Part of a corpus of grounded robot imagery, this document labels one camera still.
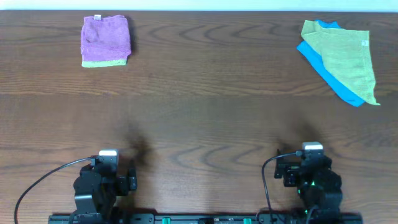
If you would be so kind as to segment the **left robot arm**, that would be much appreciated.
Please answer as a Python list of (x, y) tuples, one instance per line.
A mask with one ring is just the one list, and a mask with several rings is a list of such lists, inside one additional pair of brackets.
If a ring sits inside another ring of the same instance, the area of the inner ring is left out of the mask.
[(116, 197), (127, 196), (137, 189), (136, 168), (118, 175), (118, 156), (92, 156), (90, 164), (80, 170), (74, 181), (76, 210), (68, 223), (121, 223), (123, 212), (115, 207)]

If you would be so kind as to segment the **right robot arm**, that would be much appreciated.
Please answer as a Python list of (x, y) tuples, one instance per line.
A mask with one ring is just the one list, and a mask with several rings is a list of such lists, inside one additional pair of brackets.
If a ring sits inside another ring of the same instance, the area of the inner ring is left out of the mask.
[(332, 160), (322, 149), (302, 149), (290, 154), (277, 152), (274, 177), (285, 187), (295, 187), (305, 211), (293, 218), (297, 223), (340, 223), (343, 199), (340, 175), (331, 169)]

